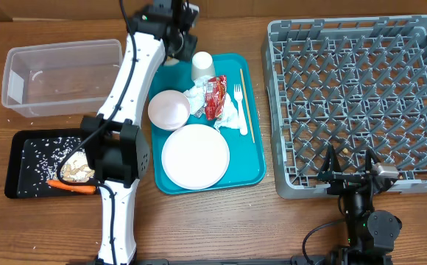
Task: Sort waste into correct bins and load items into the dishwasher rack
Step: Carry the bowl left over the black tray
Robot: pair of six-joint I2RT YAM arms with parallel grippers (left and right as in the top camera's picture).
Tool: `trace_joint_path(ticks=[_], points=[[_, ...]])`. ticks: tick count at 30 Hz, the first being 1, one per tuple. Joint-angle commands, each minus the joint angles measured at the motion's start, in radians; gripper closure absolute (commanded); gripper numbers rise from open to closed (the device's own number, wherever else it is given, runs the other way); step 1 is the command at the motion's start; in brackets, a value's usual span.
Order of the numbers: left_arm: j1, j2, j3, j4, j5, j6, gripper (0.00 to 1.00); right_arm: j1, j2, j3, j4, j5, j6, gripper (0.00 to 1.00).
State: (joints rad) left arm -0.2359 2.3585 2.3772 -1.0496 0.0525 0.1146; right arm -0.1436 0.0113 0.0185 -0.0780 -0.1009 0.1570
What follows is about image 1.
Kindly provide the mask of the red snack wrapper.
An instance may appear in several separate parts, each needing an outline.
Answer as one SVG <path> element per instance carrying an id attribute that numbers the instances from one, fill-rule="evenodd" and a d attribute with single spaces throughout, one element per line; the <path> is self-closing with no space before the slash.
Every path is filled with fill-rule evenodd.
<path id="1" fill-rule="evenodd" d="M 218 119 L 225 104 L 227 77 L 220 75 L 210 78 L 205 84 L 205 114 L 207 120 Z"/>

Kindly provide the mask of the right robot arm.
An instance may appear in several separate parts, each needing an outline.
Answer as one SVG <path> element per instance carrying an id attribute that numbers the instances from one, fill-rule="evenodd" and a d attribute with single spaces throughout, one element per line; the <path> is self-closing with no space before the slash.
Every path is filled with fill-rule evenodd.
<path id="1" fill-rule="evenodd" d="M 397 168 L 383 163 L 371 148 L 365 152 L 364 170 L 344 173 L 333 146 L 328 146 L 317 179 L 329 184 L 328 195 L 337 195 L 347 228 L 347 246 L 338 246 L 324 264 L 391 264 L 389 255 L 402 229 L 401 220 L 373 205 L 376 194 L 388 191 L 398 180 Z"/>

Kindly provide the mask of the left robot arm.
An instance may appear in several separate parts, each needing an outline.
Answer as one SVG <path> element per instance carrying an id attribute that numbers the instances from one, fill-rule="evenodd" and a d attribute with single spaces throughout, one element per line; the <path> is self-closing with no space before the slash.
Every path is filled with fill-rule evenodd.
<path id="1" fill-rule="evenodd" d="M 126 49 L 119 72 L 96 116 L 81 123 L 83 149 L 102 196 L 102 242 L 95 264 L 134 264 L 135 194 L 147 172 L 149 145 L 141 118 L 157 70 L 173 57 L 189 61 L 190 34 L 200 9 L 189 1 L 154 1 L 124 17 Z"/>

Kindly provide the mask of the white bowl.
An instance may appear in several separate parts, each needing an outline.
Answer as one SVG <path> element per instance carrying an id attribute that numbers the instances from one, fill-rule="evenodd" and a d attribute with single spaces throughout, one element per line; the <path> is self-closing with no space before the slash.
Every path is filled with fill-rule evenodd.
<path id="1" fill-rule="evenodd" d="M 175 59 L 173 57 L 168 56 L 164 62 L 164 66 L 174 66 L 178 64 L 180 61 L 178 59 Z"/>
<path id="2" fill-rule="evenodd" d="M 190 103 L 179 91 L 162 91 L 149 102 L 149 120 L 162 130 L 174 131 L 181 128 L 186 124 L 189 116 Z"/>

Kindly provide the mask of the white napkin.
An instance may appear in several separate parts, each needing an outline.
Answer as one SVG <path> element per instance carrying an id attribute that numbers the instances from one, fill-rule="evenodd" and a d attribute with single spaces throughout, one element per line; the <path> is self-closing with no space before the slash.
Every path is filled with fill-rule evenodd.
<path id="1" fill-rule="evenodd" d="M 190 103 L 190 114 L 196 118 L 205 116 L 205 84 L 212 77 L 204 76 L 194 81 L 194 86 L 183 94 L 187 97 Z M 226 93 L 223 112 L 218 119 L 214 121 L 213 127 L 219 131 L 220 127 L 226 127 L 234 130 L 239 129 L 239 116 L 235 105 L 232 102 L 230 94 Z"/>

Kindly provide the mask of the orange carrot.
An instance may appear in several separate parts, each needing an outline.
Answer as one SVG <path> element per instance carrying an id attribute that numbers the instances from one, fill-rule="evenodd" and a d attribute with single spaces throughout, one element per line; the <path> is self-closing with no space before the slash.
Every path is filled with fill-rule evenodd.
<path id="1" fill-rule="evenodd" d="M 59 180 L 48 180 L 47 184 L 53 188 L 59 188 L 67 191 L 73 191 L 81 194 L 95 194 L 96 187 L 92 185 L 67 185 Z"/>

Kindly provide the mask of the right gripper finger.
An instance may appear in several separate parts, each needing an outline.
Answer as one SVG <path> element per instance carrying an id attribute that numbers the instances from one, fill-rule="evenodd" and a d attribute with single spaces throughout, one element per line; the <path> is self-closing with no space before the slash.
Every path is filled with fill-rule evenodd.
<path id="1" fill-rule="evenodd" d="M 326 172 L 342 173 L 342 168 L 339 164 L 336 151 L 335 151 L 334 146 L 332 144 L 329 144 L 327 147 L 325 159 L 324 159 L 324 162 L 323 162 L 322 167 L 320 169 L 320 173 L 326 173 Z"/>
<path id="2" fill-rule="evenodd" d="M 366 172 L 371 172 L 373 165 L 380 163 L 381 160 L 378 158 L 378 156 L 375 154 L 372 148 L 367 147 L 366 153 L 365 153 L 365 163 L 364 163 L 364 169 Z"/>

